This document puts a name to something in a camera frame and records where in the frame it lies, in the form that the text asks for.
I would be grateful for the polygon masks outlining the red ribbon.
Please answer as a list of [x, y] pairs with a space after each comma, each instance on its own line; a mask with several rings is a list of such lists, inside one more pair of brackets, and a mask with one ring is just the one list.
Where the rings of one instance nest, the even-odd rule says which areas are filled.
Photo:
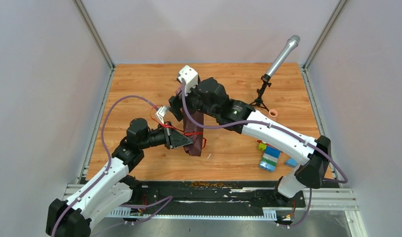
[[158, 123], [161, 127], [175, 130], [192, 140], [192, 144], [183, 146], [184, 151], [191, 156], [200, 156], [202, 150], [206, 147], [207, 139], [203, 135], [203, 129], [196, 128], [189, 119], [184, 116], [183, 128], [179, 129], [171, 124], [170, 121], [165, 121], [164, 117], [169, 111], [169, 107], [165, 105], [155, 105], [151, 110], [155, 111], [154, 116], [150, 112], [150, 117], [153, 121]]

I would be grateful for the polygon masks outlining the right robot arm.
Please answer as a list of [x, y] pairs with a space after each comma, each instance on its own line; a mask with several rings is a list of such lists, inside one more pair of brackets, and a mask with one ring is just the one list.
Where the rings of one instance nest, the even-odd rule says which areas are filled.
[[169, 99], [177, 120], [187, 118], [201, 129], [226, 129], [261, 140], [295, 159], [295, 169], [281, 177], [273, 193], [279, 206], [286, 206], [304, 188], [319, 189], [331, 160], [331, 140], [300, 134], [265, 116], [249, 104], [230, 99], [214, 78], [200, 81], [198, 76], [178, 76], [181, 84]]

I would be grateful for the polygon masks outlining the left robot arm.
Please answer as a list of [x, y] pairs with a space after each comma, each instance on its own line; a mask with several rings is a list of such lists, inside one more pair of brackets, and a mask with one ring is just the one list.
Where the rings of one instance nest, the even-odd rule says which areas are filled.
[[142, 200], [142, 183], [129, 173], [144, 158], [144, 149], [160, 145], [174, 149], [192, 143], [170, 127], [150, 129], [145, 119], [132, 120], [126, 136], [97, 175], [66, 200], [57, 198], [50, 204], [45, 232], [51, 237], [89, 237], [114, 209]]

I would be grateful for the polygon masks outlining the maroon flower bouquet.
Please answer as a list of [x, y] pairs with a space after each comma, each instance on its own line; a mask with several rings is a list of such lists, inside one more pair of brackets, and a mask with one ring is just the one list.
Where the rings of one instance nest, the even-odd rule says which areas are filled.
[[198, 127], [188, 117], [186, 117], [183, 119], [183, 130], [184, 133], [191, 133], [191, 135], [186, 136], [193, 140], [192, 145], [183, 147], [184, 151], [190, 156], [200, 157], [203, 147], [203, 128]]

